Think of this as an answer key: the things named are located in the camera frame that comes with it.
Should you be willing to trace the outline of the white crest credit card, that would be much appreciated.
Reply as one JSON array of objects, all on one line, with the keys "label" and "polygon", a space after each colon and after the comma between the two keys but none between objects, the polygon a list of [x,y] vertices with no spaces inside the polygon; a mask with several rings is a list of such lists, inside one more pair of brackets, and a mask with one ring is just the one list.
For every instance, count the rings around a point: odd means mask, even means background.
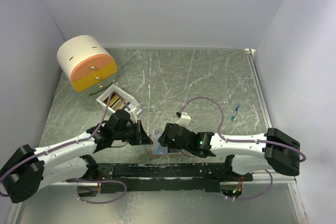
[{"label": "white crest credit card", "polygon": [[158,140],[159,140],[161,135],[162,135],[162,132],[158,131],[158,130],[152,130],[152,132],[151,132],[150,138],[153,142],[153,145],[151,146],[151,153],[153,155],[159,155],[160,154],[161,145],[158,142]]}]

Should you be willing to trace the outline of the pink blue card holder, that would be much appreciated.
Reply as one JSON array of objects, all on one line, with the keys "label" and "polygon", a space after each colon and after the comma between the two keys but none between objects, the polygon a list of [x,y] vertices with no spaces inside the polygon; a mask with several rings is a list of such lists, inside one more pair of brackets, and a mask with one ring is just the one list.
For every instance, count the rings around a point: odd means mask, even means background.
[{"label": "pink blue card holder", "polygon": [[153,145],[149,149],[149,155],[155,157],[161,156],[178,156],[181,155],[181,151],[179,149],[171,149],[168,147],[163,147],[158,141],[154,141]]}]

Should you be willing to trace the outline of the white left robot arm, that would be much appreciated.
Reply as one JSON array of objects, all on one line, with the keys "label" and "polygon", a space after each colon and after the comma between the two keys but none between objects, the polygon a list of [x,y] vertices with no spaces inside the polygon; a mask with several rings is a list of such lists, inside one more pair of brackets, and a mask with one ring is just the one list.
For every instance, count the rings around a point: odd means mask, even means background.
[{"label": "white left robot arm", "polygon": [[132,146],[153,143],[140,120],[133,122],[128,112],[118,110],[69,140],[46,147],[19,147],[1,169],[5,189],[1,196],[16,204],[56,182],[79,179],[95,183],[99,172],[92,154],[111,148],[114,141]]}]

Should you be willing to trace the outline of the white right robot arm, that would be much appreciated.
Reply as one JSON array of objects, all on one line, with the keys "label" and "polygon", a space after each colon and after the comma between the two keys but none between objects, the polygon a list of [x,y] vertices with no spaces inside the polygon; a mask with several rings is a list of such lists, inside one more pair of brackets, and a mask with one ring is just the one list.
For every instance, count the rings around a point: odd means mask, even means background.
[{"label": "white right robot arm", "polygon": [[230,181],[250,172],[272,169],[285,176],[300,174],[300,143],[279,129],[268,128],[255,135],[194,133],[178,124],[168,123],[158,142],[163,147],[185,150],[199,157],[231,157],[223,167]]}]

